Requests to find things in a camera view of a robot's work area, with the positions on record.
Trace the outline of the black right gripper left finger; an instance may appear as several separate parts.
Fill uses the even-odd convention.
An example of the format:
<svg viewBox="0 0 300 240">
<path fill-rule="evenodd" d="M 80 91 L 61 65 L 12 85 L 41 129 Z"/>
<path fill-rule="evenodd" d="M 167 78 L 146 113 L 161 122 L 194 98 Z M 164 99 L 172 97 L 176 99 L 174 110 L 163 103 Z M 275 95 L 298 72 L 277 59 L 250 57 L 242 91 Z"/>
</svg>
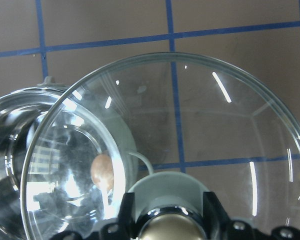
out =
<svg viewBox="0 0 300 240">
<path fill-rule="evenodd" d="M 127 192 L 123 195 L 117 218 L 109 223 L 103 221 L 100 230 L 93 231 L 86 238 L 76 231 L 66 230 L 53 235 L 50 240 L 136 240 L 135 211 L 135 193 Z"/>
</svg>

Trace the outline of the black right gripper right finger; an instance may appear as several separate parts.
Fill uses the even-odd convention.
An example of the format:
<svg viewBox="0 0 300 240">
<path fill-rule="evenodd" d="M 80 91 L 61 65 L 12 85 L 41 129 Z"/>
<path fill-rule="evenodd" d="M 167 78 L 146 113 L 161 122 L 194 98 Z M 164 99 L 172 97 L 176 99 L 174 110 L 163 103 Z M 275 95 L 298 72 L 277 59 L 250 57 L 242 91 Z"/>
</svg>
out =
<svg viewBox="0 0 300 240">
<path fill-rule="evenodd" d="M 209 240 L 300 240 L 300 230 L 279 226 L 265 234 L 243 220 L 231 219 L 216 194 L 202 194 L 202 228 Z"/>
</svg>

